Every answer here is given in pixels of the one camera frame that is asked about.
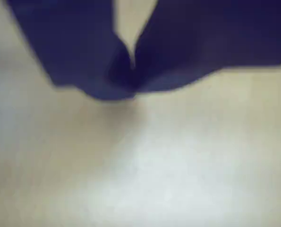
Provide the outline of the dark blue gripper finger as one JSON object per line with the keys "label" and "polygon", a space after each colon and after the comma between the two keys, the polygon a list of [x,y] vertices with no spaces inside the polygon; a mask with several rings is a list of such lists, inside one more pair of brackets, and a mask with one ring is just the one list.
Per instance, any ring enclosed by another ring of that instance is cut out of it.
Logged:
{"label": "dark blue gripper finger", "polygon": [[135,96],[128,50],[114,31],[111,0],[9,0],[14,18],[56,86],[100,100]]}
{"label": "dark blue gripper finger", "polygon": [[160,0],[135,50],[138,92],[281,64],[281,0]]}

